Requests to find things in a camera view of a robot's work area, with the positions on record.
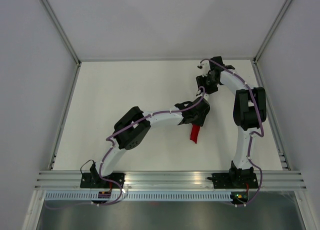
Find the red cloth napkin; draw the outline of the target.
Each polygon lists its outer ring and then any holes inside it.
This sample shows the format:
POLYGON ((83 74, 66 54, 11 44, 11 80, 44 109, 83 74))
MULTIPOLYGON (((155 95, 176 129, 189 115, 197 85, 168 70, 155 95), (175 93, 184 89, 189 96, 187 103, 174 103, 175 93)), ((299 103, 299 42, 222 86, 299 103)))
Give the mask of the red cloth napkin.
POLYGON ((200 125, 196 125, 196 124, 192 125, 189 139, 195 144, 197 144, 197 142, 198 142, 198 136, 199 136, 200 129, 201 129, 200 125))

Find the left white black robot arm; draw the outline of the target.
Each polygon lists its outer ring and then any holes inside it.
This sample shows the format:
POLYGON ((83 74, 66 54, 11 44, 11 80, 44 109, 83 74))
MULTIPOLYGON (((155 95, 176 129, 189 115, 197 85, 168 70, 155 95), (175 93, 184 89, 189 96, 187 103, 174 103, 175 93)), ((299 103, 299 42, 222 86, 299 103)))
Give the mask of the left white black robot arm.
POLYGON ((114 125, 113 134, 106 138, 111 143, 110 149, 90 167, 92 183, 98 188, 106 187, 116 163, 127 151, 137 147, 152 128, 191 124, 190 140, 197 143, 209 111, 210 104, 201 96, 194 101, 177 103, 167 110, 143 111, 138 106, 132 107, 114 125))

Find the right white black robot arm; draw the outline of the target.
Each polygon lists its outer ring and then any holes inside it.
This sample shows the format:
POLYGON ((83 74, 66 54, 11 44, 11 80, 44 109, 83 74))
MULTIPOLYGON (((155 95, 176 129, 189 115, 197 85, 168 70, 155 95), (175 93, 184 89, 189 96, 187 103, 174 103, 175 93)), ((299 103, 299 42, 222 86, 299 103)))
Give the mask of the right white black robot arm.
POLYGON ((207 94, 226 86, 234 94, 233 120, 237 126, 237 144, 228 172, 214 173, 208 180, 215 189, 258 189, 259 183, 252 161, 255 138, 264 136, 263 122, 267 118, 266 91, 263 87, 251 87, 232 65, 225 65, 221 56, 208 59, 206 75, 197 77, 197 84, 207 94))

